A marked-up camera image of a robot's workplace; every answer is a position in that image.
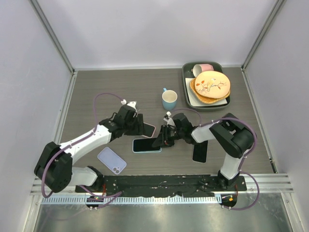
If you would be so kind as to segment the pink phone case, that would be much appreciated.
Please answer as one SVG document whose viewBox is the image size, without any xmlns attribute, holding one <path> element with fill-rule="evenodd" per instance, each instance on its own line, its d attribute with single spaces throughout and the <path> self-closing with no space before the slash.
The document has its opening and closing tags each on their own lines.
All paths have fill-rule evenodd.
<svg viewBox="0 0 309 232">
<path fill-rule="evenodd" d="M 152 138 L 155 133 L 155 130 L 156 130 L 155 126 L 144 122 L 142 136 L 146 138 Z"/>
</svg>

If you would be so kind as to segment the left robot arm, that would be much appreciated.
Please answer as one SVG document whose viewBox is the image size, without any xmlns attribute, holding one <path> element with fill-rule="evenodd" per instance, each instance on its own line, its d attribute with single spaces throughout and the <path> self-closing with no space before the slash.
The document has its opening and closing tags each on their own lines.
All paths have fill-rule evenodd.
<svg viewBox="0 0 309 232">
<path fill-rule="evenodd" d="M 137 113 L 136 102 L 122 105 L 112 118 L 100 121 L 85 134 L 57 145 L 49 142 L 34 168 L 34 174 L 42 181 L 41 191 L 45 198 L 48 187 L 52 193 L 61 192 L 68 186 L 80 186 L 97 193 L 102 190 L 103 175 L 94 167 L 74 167 L 74 163 L 92 150 L 122 135 L 142 135 L 143 117 Z"/>
</svg>

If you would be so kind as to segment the purple phone case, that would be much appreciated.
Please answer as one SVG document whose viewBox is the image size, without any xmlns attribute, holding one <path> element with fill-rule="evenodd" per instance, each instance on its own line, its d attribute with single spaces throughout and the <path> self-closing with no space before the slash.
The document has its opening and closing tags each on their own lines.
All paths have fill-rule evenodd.
<svg viewBox="0 0 309 232">
<path fill-rule="evenodd" d="M 127 165 L 127 163 L 109 147 L 105 147 L 98 154 L 97 158 L 116 175 L 120 174 Z"/>
</svg>

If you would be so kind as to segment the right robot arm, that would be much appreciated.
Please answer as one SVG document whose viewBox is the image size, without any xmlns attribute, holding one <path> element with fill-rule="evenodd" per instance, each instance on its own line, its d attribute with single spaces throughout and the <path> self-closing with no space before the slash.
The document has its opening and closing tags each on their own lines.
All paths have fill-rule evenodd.
<svg viewBox="0 0 309 232">
<path fill-rule="evenodd" d="M 176 140 L 184 140 L 194 146 L 192 160 L 205 163 L 208 141 L 216 140 L 225 151 L 225 159 L 213 187 L 228 191 L 236 185 L 243 159 L 254 150 L 257 141 L 249 125 L 230 113 L 199 126 L 193 126 L 183 113 L 171 116 L 167 112 L 164 120 L 166 124 L 161 126 L 152 147 L 172 147 Z"/>
</svg>

